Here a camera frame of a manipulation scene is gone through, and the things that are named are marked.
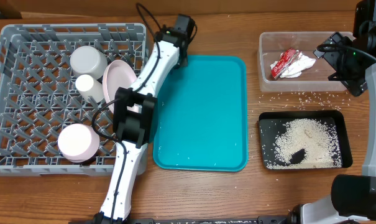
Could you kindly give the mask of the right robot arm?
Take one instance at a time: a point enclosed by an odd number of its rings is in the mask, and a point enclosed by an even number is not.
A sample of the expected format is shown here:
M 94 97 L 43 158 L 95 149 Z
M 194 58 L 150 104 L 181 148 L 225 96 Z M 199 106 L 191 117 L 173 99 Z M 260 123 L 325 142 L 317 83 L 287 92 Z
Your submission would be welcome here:
M 354 40 L 336 32 L 314 50 L 334 69 L 331 81 L 340 81 L 353 96 L 369 93 L 369 137 L 361 175 L 337 175 L 331 194 L 296 206 L 287 223 L 359 223 L 376 221 L 376 0 L 356 5 Z

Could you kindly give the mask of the grey bowl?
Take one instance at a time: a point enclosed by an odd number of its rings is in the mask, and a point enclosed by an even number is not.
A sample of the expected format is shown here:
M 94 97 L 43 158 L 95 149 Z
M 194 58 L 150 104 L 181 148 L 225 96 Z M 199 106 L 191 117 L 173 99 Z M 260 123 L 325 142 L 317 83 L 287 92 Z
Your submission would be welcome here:
M 99 80 L 104 74 L 108 61 L 96 48 L 82 46 L 71 54 L 70 65 L 75 77 L 90 75 L 95 80 Z

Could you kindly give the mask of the red sauce packet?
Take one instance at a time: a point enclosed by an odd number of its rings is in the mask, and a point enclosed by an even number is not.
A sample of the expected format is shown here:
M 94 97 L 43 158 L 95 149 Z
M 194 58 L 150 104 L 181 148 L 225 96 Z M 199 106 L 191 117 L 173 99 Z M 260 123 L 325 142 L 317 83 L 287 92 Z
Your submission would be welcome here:
M 298 58 L 299 50 L 288 49 L 281 54 L 279 61 L 271 69 L 271 75 L 274 80 L 277 80 L 280 75 Z

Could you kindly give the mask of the white plastic cup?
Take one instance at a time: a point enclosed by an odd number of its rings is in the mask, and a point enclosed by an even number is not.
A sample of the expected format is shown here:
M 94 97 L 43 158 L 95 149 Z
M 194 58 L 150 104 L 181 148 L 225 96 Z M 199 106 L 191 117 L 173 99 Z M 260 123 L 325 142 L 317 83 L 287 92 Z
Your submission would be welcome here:
M 104 99 L 102 84 L 90 75 L 80 75 L 76 79 L 75 86 L 80 95 L 86 101 L 88 101 L 90 97 L 92 97 L 97 103 Z

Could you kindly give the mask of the white napkin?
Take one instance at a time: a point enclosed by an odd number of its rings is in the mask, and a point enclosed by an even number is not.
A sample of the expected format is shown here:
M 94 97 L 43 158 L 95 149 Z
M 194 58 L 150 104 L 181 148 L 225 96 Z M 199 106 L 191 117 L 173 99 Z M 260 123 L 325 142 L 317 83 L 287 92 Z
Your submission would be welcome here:
M 301 75 L 303 70 L 311 68 L 316 62 L 316 59 L 310 58 L 300 52 L 298 58 L 280 74 L 280 78 L 297 78 Z

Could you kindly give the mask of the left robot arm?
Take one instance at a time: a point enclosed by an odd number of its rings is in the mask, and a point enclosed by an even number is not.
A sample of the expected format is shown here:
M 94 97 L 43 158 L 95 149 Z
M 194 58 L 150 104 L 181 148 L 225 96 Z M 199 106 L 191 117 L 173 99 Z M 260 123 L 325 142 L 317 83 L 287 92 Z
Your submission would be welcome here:
M 161 27 L 138 79 L 129 88 L 118 88 L 110 101 L 114 135 L 108 138 L 115 143 L 116 159 L 106 199 L 93 223 L 124 223 L 129 217 L 141 158 L 156 131 L 157 95 L 170 71 L 187 65 L 187 49 L 196 33 L 195 21 L 183 14 L 174 26 Z

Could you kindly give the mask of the large white plate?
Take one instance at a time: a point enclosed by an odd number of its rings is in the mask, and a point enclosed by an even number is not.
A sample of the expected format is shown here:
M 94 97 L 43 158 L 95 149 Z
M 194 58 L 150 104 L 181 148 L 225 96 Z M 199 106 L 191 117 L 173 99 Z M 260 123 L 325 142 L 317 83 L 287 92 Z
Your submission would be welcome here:
M 128 63 L 123 60 L 111 62 L 106 67 L 102 80 L 105 102 L 115 99 L 119 87 L 128 89 L 136 80 L 137 77 Z

